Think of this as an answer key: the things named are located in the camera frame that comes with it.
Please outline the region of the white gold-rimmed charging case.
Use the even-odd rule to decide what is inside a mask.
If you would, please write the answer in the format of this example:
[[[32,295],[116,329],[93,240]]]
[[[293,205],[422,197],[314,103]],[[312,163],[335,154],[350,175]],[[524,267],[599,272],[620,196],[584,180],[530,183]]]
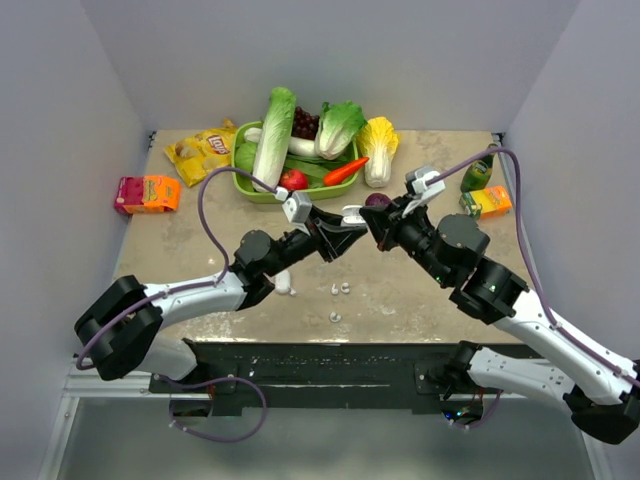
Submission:
[[[341,210],[343,226],[365,225],[366,221],[360,215],[361,205],[346,205]]]

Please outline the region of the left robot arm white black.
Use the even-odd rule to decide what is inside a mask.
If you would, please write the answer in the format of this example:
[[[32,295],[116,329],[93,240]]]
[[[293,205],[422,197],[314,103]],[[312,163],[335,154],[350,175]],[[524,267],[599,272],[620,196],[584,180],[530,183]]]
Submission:
[[[233,262],[214,275],[165,284],[120,277],[74,326],[82,343],[76,367],[96,369],[105,381],[135,370],[158,373],[183,391],[196,392],[206,383],[207,368],[185,342],[160,339],[162,329],[210,313],[252,308],[274,290],[277,274],[312,254],[332,262],[366,232],[361,219],[347,221],[312,208],[301,225],[279,239],[262,230],[247,232]]]

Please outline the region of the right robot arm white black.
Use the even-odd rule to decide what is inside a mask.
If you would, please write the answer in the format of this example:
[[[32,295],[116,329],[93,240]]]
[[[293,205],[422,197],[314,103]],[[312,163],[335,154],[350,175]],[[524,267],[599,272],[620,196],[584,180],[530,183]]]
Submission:
[[[535,359],[501,355],[462,341],[426,378],[447,395],[473,387],[515,393],[568,412],[576,427],[618,445],[639,426],[639,367],[589,340],[569,322],[553,320],[526,281],[485,254],[490,238],[471,217],[450,214],[437,225],[425,208],[404,212],[399,197],[360,214],[377,247],[402,248],[467,316],[523,342]]]

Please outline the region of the closed white charging case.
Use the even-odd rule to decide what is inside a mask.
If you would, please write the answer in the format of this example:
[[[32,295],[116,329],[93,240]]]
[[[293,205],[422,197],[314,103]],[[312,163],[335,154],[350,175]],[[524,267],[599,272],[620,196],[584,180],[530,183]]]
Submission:
[[[275,292],[279,295],[296,295],[296,290],[292,286],[292,276],[289,270],[284,270],[276,274],[273,282]]]

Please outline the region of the purple onion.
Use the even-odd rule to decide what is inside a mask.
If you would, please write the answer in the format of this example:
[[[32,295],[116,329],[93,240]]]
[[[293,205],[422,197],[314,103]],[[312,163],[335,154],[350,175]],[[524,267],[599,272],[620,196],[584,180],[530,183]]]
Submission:
[[[371,207],[386,206],[390,203],[391,199],[383,193],[372,193],[365,200],[365,205]]]

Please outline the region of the orange carrot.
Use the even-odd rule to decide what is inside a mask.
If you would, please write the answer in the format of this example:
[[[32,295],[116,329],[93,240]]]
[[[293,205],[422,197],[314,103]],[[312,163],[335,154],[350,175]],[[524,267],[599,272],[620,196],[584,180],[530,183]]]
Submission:
[[[327,187],[340,185],[350,176],[358,173],[368,162],[368,157],[361,157],[337,169],[331,170],[324,176],[323,184]]]

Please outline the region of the red apple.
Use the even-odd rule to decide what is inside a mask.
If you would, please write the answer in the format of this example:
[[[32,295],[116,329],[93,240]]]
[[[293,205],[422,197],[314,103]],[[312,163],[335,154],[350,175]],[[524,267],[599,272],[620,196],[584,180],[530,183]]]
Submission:
[[[279,186],[289,191],[305,190],[309,187],[309,180],[302,171],[290,169],[281,175]]]

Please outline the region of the yellow cabbage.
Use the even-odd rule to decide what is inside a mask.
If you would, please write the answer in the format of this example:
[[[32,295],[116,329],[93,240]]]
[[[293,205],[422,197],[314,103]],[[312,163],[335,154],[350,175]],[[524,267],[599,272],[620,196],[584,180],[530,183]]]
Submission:
[[[400,138],[391,121],[383,116],[369,119],[357,135],[360,155],[369,158],[364,166],[364,177],[370,188],[379,189],[388,185]]]

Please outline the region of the white radish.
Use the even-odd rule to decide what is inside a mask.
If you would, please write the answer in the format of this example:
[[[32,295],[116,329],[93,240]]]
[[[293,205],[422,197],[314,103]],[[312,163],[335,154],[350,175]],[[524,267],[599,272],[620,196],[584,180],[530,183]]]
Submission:
[[[262,136],[262,129],[256,127],[248,128],[244,132],[243,136],[245,141],[258,143]],[[317,153],[315,150],[315,141],[299,137],[290,138],[288,152],[301,157],[317,157]]]

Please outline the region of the green lettuce head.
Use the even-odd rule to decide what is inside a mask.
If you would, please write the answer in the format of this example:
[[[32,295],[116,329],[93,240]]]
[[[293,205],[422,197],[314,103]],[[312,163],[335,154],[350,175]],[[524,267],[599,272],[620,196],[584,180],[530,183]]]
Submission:
[[[339,104],[324,102],[314,141],[316,154],[326,160],[338,158],[366,123],[359,104],[351,101]]]

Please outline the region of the dark purple grapes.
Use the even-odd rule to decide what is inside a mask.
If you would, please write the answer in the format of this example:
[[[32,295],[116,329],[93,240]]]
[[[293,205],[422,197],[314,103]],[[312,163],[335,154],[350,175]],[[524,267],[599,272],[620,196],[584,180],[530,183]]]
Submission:
[[[292,124],[293,137],[314,140],[318,132],[318,127],[318,115],[312,115],[300,106],[295,108]]]

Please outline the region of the orange green juice carton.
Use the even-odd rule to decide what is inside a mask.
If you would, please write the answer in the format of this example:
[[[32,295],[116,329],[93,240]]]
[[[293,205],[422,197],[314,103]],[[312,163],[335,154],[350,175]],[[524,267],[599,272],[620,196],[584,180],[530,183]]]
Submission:
[[[459,197],[459,205],[475,220],[504,216],[513,209],[509,193],[503,186],[464,192]]]

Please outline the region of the yellow Lays chips bag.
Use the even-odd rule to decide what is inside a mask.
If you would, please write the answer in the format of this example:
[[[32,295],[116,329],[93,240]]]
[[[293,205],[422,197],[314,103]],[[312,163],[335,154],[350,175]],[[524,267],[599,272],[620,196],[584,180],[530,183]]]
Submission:
[[[237,126],[225,117],[222,125],[183,138],[164,153],[187,187],[202,182],[213,170],[231,165]]]

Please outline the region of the pink orange snack box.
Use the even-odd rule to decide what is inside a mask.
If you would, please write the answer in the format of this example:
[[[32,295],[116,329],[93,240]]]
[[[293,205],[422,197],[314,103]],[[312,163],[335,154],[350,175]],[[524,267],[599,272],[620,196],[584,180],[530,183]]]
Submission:
[[[126,176],[118,184],[113,202],[121,214],[169,213],[179,207],[181,186],[164,175]]]

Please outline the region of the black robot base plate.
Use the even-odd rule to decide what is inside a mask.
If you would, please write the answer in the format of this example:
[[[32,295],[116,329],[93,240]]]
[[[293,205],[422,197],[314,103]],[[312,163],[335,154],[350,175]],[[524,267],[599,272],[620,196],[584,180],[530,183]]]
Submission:
[[[209,400],[215,415],[244,408],[385,409],[478,413],[492,390],[446,377],[455,344],[195,343],[198,365],[170,385],[157,374],[155,394]]]

